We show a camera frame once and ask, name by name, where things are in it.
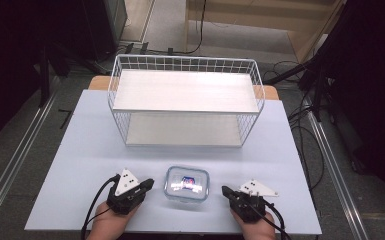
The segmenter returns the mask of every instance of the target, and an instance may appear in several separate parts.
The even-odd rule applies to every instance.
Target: white table
[[[185,204],[164,196],[164,177],[173,165],[209,172],[205,202]],[[280,211],[288,233],[321,234],[281,101],[266,101],[242,148],[126,147],[106,92],[91,90],[79,100],[25,229],[79,230],[98,189],[125,167],[139,181],[155,180],[127,232],[239,233],[221,186],[236,189],[254,178],[279,193],[265,199]]]

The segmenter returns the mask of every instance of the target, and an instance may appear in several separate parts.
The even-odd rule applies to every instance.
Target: wooden panel
[[[255,98],[261,99],[264,97],[263,92],[261,91],[261,85],[254,85]],[[264,85],[265,99],[267,100],[279,100],[279,95],[277,90],[273,86]]]
[[[89,90],[108,90],[111,77],[109,76],[95,76],[89,84]]]
[[[338,19],[337,13],[341,6],[342,1],[337,1],[336,5],[330,6],[331,14],[324,16],[324,19],[319,22],[314,22],[312,31],[288,31],[289,40],[299,63],[310,58],[311,51],[322,35],[333,27],[333,23]]]
[[[188,0],[189,20],[201,20],[203,3]],[[323,33],[332,28],[340,6],[342,0],[207,0],[204,20],[288,30],[297,60],[302,63]]]
[[[207,0],[205,21],[314,31],[332,14],[339,0]],[[201,20],[203,0],[189,0],[189,20]]]

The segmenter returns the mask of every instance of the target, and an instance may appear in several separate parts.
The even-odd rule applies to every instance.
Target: plastic food container
[[[201,203],[209,194],[210,176],[207,171],[173,166],[167,170],[164,194],[170,200]]]

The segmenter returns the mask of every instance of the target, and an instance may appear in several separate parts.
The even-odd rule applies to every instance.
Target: hand
[[[93,220],[92,231],[89,234],[88,240],[115,240],[124,233],[127,223],[130,218],[136,213],[140,205],[135,207],[128,215],[121,215],[115,213],[113,210],[108,210],[107,212],[97,216]],[[96,208],[96,214],[98,215],[109,207],[106,202],[99,204]]]
[[[241,217],[238,216],[232,209],[230,212],[233,218],[239,223],[242,228],[242,234],[245,240],[274,240],[276,235],[274,227],[270,226],[264,219],[260,219],[256,223],[245,223]],[[274,223],[273,216],[270,213],[266,213],[265,216],[268,220]]]

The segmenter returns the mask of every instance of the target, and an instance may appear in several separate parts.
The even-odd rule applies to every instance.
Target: white wire basket
[[[108,88],[126,145],[241,147],[264,101],[250,59],[118,55]]]

